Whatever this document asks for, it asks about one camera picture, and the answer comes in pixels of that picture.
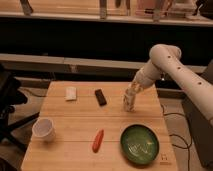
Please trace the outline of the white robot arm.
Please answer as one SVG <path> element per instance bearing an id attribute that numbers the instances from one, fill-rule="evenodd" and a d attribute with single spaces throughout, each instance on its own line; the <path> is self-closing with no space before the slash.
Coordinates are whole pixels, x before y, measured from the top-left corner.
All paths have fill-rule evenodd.
<path id="1" fill-rule="evenodd" d="M 136 94 L 151 87 L 164 73 L 168 74 L 213 126 L 213 85 L 180 62 L 182 52 L 177 46 L 157 44 L 149 51 L 149 61 L 136 72 L 125 90 L 123 105 L 134 109 Z"/>

